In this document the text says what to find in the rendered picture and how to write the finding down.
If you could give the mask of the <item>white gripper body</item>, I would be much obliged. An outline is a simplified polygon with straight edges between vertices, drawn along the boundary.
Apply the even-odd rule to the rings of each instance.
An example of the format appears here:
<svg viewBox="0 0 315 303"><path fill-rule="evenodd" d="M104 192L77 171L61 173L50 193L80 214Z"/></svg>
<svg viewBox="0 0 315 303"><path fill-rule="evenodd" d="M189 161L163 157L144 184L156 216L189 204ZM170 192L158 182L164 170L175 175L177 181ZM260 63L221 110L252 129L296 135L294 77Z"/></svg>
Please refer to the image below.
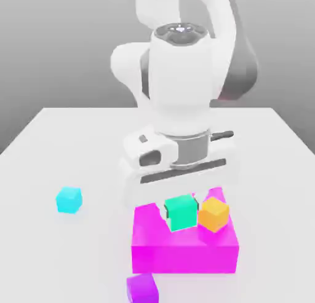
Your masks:
<svg viewBox="0 0 315 303"><path fill-rule="evenodd" d="M204 192L213 187L228 187L238 175L238 153L234 141L214 141L205 162L188 170L137 172L122 159L122 201L135 208L160 204L179 195Z"/></svg>

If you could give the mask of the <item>small green cube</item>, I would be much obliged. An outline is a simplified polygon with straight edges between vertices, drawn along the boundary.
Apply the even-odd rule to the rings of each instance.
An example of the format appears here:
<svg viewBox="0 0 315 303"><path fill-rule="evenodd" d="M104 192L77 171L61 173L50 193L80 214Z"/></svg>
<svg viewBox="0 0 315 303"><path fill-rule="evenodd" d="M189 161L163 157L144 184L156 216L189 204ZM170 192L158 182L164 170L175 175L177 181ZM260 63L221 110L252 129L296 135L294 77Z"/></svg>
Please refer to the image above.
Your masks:
<svg viewBox="0 0 315 303"><path fill-rule="evenodd" d="M199 203L191 194L165 200L164 208L171 232L197 226Z"/></svg>

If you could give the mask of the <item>small orange cube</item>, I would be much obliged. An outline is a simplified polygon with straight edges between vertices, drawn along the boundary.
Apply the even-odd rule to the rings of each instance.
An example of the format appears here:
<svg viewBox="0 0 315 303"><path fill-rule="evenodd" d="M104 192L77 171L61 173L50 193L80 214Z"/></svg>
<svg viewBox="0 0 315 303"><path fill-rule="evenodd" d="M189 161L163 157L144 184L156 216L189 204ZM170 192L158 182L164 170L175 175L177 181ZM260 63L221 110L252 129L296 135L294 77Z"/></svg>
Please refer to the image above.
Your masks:
<svg viewBox="0 0 315 303"><path fill-rule="evenodd" d="M217 233L225 227L229 219L229 205L215 197L204 201L198 212L198 224L207 230Z"/></svg>

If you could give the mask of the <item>small purple cube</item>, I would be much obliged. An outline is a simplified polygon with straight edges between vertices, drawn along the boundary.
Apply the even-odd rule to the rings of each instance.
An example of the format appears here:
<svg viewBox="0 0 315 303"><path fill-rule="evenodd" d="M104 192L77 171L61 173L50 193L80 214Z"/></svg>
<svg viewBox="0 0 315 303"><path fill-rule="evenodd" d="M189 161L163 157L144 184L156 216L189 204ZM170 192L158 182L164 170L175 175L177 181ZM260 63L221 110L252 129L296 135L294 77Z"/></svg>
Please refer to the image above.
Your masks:
<svg viewBox="0 0 315 303"><path fill-rule="evenodd" d="M159 303L159 291L151 273L143 273L126 280L129 303Z"/></svg>

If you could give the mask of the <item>small cyan cube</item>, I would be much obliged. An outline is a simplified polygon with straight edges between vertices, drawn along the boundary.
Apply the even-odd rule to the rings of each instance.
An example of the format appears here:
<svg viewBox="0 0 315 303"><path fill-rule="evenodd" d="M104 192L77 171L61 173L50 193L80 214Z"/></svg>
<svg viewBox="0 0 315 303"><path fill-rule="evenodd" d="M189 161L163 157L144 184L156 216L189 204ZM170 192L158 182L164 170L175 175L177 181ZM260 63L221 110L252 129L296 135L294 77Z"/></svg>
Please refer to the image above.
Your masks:
<svg viewBox="0 0 315 303"><path fill-rule="evenodd" d="M78 187L63 187L56 196L57 210L75 214L82 205L82 192Z"/></svg>

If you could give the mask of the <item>large magenta box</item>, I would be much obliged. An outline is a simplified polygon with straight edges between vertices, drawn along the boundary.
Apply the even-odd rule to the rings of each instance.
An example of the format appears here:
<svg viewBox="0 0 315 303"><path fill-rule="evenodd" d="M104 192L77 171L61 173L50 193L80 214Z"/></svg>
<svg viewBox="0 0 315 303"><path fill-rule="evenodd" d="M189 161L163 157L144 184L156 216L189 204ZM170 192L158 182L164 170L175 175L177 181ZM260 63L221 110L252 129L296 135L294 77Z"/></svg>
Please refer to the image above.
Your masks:
<svg viewBox="0 0 315 303"><path fill-rule="evenodd" d="M200 225L171 232L156 204L134 210L133 273L235 273L238 255L231 219L217 233Z"/></svg>

